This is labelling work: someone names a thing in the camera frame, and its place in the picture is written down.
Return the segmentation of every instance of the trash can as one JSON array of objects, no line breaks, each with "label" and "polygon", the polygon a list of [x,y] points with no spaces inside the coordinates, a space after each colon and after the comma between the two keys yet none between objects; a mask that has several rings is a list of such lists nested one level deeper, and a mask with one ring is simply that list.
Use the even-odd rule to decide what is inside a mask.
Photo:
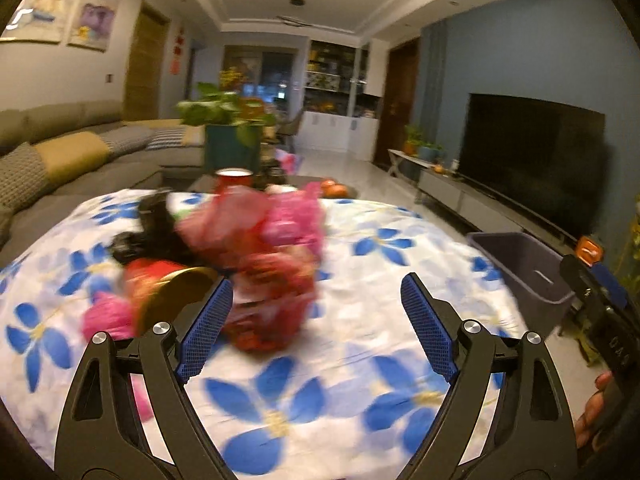
[{"label": "trash can", "polygon": [[529,330],[551,334],[574,300],[560,277],[562,256],[524,233],[471,233],[467,240],[500,269]]}]

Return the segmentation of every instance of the sofa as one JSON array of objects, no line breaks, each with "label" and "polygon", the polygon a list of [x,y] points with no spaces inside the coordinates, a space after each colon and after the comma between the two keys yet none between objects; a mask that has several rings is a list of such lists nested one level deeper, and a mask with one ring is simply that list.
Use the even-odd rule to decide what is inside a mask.
[{"label": "sofa", "polygon": [[199,141],[146,149],[160,130],[178,124],[124,122],[117,101],[0,112],[0,268],[88,199],[197,179]]}]

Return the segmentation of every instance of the tv stand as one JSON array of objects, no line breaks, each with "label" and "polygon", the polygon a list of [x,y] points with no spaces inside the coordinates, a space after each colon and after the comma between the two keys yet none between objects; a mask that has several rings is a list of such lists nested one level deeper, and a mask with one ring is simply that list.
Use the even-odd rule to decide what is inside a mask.
[{"label": "tv stand", "polygon": [[545,229],[515,208],[496,200],[461,180],[422,170],[418,190],[432,197],[444,207],[480,231],[489,233],[524,232],[544,242],[560,254],[574,250],[571,240],[564,238],[555,226]]}]

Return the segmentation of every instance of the silver screw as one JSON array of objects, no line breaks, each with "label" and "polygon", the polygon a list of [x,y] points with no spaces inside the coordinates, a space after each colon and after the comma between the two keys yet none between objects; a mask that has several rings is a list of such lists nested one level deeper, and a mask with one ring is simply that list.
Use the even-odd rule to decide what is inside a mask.
[{"label": "silver screw", "polygon": [[100,343],[104,343],[107,341],[107,335],[104,332],[95,333],[91,338],[91,342],[99,345]]},{"label": "silver screw", "polygon": [[154,334],[158,334],[158,335],[166,334],[167,332],[169,332],[170,328],[171,328],[170,324],[168,324],[166,321],[161,321],[160,323],[156,323],[154,325]]},{"label": "silver screw", "polygon": [[480,332],[480,323],[478,323],[477,321],[465,321],[464,327],[465,330],[470,334],[477,334],[478,332]]},{"label": "silver screw", "polygon": [[542,342],[542,338],[535,332],[529,332],[527,334],[527,341],[533,345],[539,345]]}]

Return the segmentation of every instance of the television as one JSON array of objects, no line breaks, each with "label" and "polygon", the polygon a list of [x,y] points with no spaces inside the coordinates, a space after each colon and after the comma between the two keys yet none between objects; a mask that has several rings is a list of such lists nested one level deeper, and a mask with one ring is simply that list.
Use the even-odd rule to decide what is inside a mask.
[{"label": "television", "polygon": [[471,94],[458,171],[579,238],[592,232],[606,184],[604,127],[584,108]]}]

